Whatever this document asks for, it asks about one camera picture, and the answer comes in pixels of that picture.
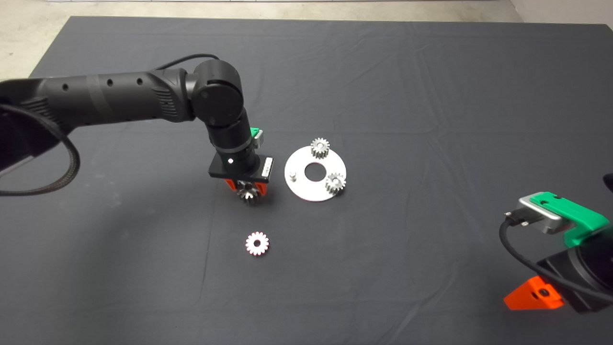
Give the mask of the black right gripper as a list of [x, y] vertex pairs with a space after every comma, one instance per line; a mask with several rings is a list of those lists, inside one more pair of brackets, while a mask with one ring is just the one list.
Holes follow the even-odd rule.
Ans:
[[[584, 263], [578, 249], [568, 249], [537, 262], [537, 265], [554, 275], [596, 292], [612, 294], [612, 278], [596, 277]], [[534, 276], [504, 297], [509, 310], [556, 310], [565, 302], [577, 313], [599, 312], [611, 306], [588, 295], [562, 287], [547, 278]]]

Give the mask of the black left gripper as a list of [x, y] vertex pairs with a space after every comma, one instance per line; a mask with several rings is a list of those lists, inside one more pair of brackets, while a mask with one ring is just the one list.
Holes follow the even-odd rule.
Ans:
[[254, 152], [248, 152], [243, 156], [216, 153], [208, 174], [213, 178], [225, 179], [225, 183], [232, 191], [238, 190], [237, 181], [256, 183], [259, 194], [266, 195], [273, 167], [272, 156]]

